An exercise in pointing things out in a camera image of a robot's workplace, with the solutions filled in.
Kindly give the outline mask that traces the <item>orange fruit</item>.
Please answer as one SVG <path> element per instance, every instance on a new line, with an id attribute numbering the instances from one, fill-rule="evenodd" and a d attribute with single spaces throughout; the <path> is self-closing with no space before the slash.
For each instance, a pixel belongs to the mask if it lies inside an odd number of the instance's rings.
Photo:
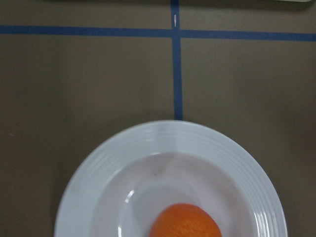
<path id="1" fill-rule="evenodd" d="M 166 208 L 154 221 L 151 237 L 220 237 L 213 218 L 198 206 L 179 203 Z"/>

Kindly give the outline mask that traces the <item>white round plate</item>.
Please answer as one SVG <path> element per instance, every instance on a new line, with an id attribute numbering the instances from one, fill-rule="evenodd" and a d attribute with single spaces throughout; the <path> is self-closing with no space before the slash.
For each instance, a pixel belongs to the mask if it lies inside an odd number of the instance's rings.
<path id="1" fill-rule="evenodd" d="M 285 237 L 281 202 L 259 163 L 211 128 L 143 123 L 98 146 L 70 179 L 56 237 L 147 237 L 170 205 L 206 211 L 224 237 Z"/>

